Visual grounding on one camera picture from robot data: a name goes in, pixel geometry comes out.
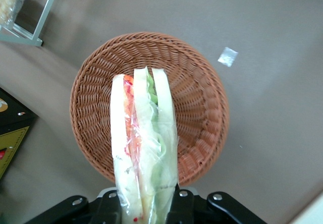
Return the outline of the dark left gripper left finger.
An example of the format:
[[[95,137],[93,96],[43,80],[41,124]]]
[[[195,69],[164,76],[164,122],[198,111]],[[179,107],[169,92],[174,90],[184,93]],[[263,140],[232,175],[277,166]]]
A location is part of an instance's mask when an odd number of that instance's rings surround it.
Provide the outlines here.
[[[116,190],[102,190],[90,202],[75,195],[54,205],[27,223],[121,223],[122,210]]]

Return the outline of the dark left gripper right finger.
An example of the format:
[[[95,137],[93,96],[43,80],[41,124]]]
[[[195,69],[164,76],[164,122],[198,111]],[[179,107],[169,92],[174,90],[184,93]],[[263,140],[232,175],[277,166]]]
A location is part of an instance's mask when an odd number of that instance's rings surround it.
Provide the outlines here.
[[[195,189],[177,189],[166,223],[265,223],[225,192],[212,192],[204,199]]]

